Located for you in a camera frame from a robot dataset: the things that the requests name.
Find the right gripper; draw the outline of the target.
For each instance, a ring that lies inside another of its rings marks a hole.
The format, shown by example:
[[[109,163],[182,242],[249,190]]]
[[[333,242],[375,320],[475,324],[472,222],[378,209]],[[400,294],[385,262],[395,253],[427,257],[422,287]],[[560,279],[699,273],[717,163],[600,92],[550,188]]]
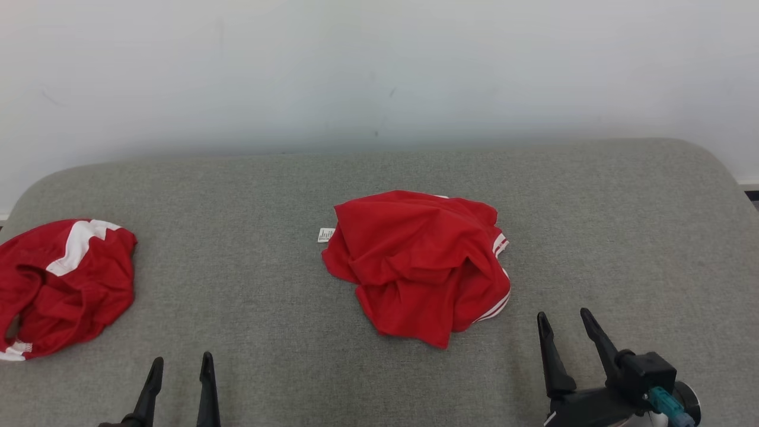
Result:
[[[580,316],[586,335],[596,347],[605,380],[618,381],[618,349],[588,308],[581,308]],[[634,418],[648,410],[647,391],[618,387],[575,391],[575,379],[564,367],[545,313],[537,314],[537,327],[543,378],[550,398],[550,413],[544,427],[630,427]]]

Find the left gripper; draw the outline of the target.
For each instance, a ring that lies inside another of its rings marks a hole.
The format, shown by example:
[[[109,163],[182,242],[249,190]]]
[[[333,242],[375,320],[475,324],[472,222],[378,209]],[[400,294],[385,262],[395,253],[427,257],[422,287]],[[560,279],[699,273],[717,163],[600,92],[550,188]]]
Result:
[[[155,358],[133,412],[127,414],[119,423],[102,422],[98,427],[154,427],[155,401],[162,389],[163,370],[163,357]],[[197,427],[221,427],[216,370],[211,352],[203,354],[199,381],[202,389]]]

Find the red shorts with white stripe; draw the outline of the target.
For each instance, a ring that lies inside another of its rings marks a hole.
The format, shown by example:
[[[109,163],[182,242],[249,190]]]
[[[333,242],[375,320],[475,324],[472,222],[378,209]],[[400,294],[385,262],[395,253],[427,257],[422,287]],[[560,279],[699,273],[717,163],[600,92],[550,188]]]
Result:
[[[136,236],[97,219],[49,222],[0,244],[0,361],[95,339],[135,300]]]

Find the red basketball jersey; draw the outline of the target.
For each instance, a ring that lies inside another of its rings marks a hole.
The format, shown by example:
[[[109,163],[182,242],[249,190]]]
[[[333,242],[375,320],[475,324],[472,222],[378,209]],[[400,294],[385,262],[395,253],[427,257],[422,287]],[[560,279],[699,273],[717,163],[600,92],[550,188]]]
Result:
[[[390,191],[334,206],[326,270],[355,285],[380,335],[446,349],[453,333],[498,316],[511,297],[496,208],[461,197]]]

